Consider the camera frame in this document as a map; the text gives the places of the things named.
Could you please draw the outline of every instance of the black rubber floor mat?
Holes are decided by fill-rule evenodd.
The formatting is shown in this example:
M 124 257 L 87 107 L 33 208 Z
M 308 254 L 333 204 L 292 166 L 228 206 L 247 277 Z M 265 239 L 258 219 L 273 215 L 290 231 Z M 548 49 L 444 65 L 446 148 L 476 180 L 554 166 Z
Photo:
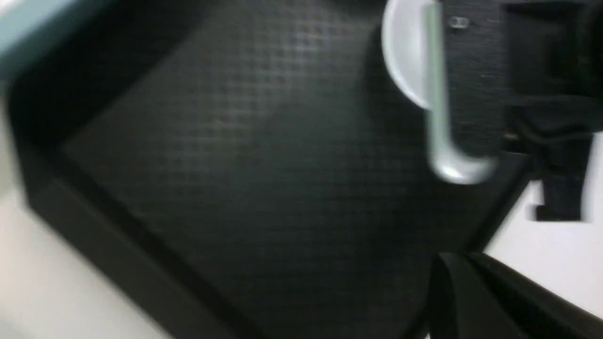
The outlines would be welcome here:
M 98 110 L 62 151 L 267 337 L 408 334 L 431 256 L 491 234 L 525 158 L 434 177 L 383 1 L 200 3 L 149 1 L 13 108 Z

